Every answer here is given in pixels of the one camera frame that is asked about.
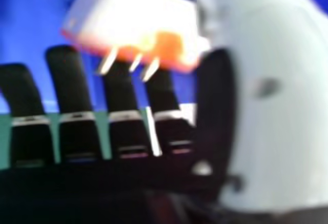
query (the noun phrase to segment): orange and white object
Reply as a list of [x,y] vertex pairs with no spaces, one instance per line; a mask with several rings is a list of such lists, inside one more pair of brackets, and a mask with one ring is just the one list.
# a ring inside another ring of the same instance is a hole
[[198,35],[196,6],[189,0],[76,0],[63,33],[82,49],[104,56],[100,74],[115,59],[132,62],[132,71],[146,64],[150,72],[157,66],[188,73],[209,49]]

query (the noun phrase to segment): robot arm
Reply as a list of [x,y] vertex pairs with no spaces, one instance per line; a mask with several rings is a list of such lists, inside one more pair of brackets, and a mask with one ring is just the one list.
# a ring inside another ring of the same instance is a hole
[[[328,23],[323,13],[311,0],[196,2],[203,35],[214,49],[229,50],[236,81],[228,174],[238,176],[243,188],[236,192],[227,185],[220,201],[247,213],[328,205]],[[198,117],[206,119],[200,112],[207,108],[199,107]]]

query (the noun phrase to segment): blue surface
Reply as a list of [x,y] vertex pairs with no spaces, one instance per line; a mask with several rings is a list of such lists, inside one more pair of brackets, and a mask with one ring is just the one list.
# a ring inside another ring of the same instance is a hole
[[[0,63],[20,62],[31,70],[40,90],[47,112],[57,112],[57,102],[51,78],[45,64],[45,50],[67,43],[59,29],[73,0],[0,0]],[[328,11],[328,0],[316,0]],[[105,109],[103,87],[93,72],[99,59],[83,55],[91,98],[95,110]],[[145,90],[138,79],[140,69],[133,75],[140,106],[147,105]],[[181,103],[194,101],[194,79],[191,75],[173,75]],[[0,113],[8,113],[0,97]]]

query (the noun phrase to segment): robotic hand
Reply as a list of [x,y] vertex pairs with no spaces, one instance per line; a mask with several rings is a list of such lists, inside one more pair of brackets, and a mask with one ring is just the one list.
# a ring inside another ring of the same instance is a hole
[[219,201],[244,213],[327,206],[327,18],[311,0],[196,3],[213,51],[199,67],[198,138],[242,183]]

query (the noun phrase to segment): green surface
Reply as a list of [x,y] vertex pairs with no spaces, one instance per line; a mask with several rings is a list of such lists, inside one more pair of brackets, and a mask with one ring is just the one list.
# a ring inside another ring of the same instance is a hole
[[[141,110],[144,121],[146,121],[146,111]],[[111,148],[108,136],[108,115],[106,112],[96,112],[96,123],[98,126],[98,132],[101,140],[101,148],[104,159],[111,158]],[[51,120],[51,132],[53,138],[53,146],[55,153],[56,163],[60,162],[59,156],[59,134],[58,134],[58,121],[59,114],[50,113],[48,117]],[[7,168],[9,166],[9,140],[10,140],[10,126],[11,117],[10,115],[0,115],[0,169]]]

